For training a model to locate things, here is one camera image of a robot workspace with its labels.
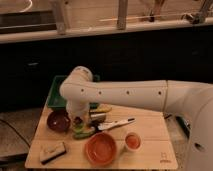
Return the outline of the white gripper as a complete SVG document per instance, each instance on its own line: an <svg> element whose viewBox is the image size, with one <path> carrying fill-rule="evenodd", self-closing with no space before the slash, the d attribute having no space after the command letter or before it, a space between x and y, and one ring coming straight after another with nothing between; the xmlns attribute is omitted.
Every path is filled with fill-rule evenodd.
<svg viewBox="0 0 213 171"><path fill-rule="evenodd" d="M72 121L75 121L76 118L81 119L83 123L86 123L88 121L88 103L67 102L66 110Z"/></svg>

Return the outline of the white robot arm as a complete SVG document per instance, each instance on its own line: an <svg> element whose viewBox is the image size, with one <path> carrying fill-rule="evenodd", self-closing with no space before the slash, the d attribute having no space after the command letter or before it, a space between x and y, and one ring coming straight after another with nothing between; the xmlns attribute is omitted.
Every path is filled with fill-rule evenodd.
<svg viewBox="0 0 213 171"><path fill-rule="evenodd" d="M185 81L95 82L83 66L60 86L67 111L84 115L91 102L161 111L191 126L184 171L213 171L213 84Z"/></svg>

